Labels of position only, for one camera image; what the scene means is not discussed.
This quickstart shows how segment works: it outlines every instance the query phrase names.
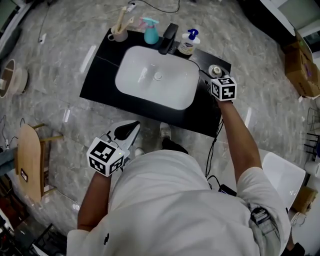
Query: hand sanitizer bottle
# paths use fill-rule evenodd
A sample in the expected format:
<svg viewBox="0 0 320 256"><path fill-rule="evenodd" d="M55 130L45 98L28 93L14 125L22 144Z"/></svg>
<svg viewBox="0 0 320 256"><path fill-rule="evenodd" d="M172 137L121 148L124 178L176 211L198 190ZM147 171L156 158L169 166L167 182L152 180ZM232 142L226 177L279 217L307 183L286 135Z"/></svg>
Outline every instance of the hand sanitizer bottle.
<svg viewBox="0 0 320 256"><path fill-rule="evenodd" d="M197 37L198 34L198 30L194 28L188 30L188 33L183 34L178 51L184 55L192 55L196 47L200 44L200 39Z"/></svg>

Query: wooden stool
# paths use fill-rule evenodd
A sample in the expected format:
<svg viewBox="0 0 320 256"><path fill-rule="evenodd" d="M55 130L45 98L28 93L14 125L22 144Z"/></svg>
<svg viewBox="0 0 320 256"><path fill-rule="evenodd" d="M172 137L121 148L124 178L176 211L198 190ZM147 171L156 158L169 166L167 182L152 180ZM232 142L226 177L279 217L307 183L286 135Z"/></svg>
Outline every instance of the wooden stool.
<svg viewBox="0 0 320 256"><path fill-rule="evenodd" d="M23 191L35 202L40 202L43 195L56 189L48 187L45 191L44 168L46 142L63 139L63 135L39 139L35 129L44 123L31 127L24 124L19 133L17 162L15 172L19 176Z"/></svg>

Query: white t-shirt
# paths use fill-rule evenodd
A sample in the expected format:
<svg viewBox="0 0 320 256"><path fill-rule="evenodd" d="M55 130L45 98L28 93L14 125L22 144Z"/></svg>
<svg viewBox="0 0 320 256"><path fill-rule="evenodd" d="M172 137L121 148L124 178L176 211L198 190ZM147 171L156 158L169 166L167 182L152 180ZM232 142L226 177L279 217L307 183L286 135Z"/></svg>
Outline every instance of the white t-shirt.
<svg viewBox="0 0 320 256"><path fill-rule="evenodd" d="M267 210L276 232L270 226L262 236L254 231L250 219L256 206ZM260 168L241 175L235 197L211 190L193 157L160 150L125 168L110 196L108 214L91 232L70 231L67 255L270 255L263 247L270 247L265 238L273 233L281 254L290 228L285 207Z"/></svg>

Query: ceramic cup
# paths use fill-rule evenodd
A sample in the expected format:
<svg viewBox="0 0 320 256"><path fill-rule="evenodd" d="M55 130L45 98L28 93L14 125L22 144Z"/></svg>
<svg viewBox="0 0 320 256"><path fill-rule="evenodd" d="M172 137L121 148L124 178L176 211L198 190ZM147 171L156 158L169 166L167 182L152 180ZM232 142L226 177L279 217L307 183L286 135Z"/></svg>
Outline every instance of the ceramic cup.
<svg viewBox="0 0 320 256"><path fill-rule="evenodd" d="M128 38L127 30L123 30L121 33L115 33L115 27L111 28L111 34L108 35L110 41L123 42Z"/></svg>

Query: person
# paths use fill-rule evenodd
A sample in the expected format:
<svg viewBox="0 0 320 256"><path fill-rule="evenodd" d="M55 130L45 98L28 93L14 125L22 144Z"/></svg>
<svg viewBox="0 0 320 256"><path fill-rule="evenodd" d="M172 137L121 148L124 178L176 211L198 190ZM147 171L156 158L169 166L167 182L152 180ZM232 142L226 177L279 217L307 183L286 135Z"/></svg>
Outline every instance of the person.
<svg viewBox="0 0 320 256"><path fill-rule="evenodd" d="M68 256L278 256L290 222L232 102L218 102L237 196L210 189L197 161L160 125L163 150L140 154L112 194L96 172L67 236Z"/></svg>
<svg viewBox="0 0 320 256"><path fill-rule="evenodd" d="M300 243L294 243L292 237L292 229L290 231L289 241L286 244L286 247L281 254L281 256L304 256L306 253L305 249L302 247Z"/></svg>

